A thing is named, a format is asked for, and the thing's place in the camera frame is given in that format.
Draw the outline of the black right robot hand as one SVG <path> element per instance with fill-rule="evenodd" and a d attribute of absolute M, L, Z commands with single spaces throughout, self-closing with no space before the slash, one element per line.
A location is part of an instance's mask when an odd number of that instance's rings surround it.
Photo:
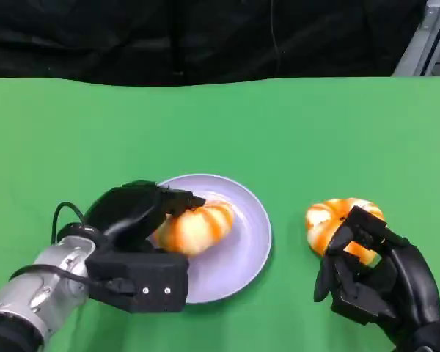
<path fill-rule="evenodd" d="M 440 295 L 421 251 L 354 206 L 326 247 L 314 300 L 356 323 L 374 323 L 396 351 L 440 351 Z"/>

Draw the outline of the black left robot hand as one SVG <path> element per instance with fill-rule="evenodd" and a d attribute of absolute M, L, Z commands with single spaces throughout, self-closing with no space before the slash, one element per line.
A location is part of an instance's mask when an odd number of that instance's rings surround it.
<path fill-rule="evenodd" d="M 206 199 L 191 191 L 137 180 L 114 187 L 98 198 L 84 215 L 119 252 L 145 252 L 148 238 L 166 221 L 202 207 Z"/>

